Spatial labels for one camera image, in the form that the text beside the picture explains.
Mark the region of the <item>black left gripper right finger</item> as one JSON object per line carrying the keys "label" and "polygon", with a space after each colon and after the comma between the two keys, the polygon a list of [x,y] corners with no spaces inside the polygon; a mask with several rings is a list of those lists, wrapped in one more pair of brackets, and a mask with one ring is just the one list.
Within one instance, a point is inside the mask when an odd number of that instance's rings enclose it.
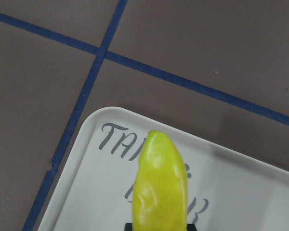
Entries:
{"label": "black left gripper right finger", "polygon": [[187,231],[197,231],[195,224],[187,224]]}

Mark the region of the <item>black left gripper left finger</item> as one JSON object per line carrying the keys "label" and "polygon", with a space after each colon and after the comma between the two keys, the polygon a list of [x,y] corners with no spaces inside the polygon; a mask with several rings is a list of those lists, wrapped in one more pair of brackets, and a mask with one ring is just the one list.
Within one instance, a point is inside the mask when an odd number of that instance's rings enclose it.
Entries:
{"label": "black left gripper left finger", "polygon": [[133,231],[132,223],[126,223],[124,226],[124,231]]}

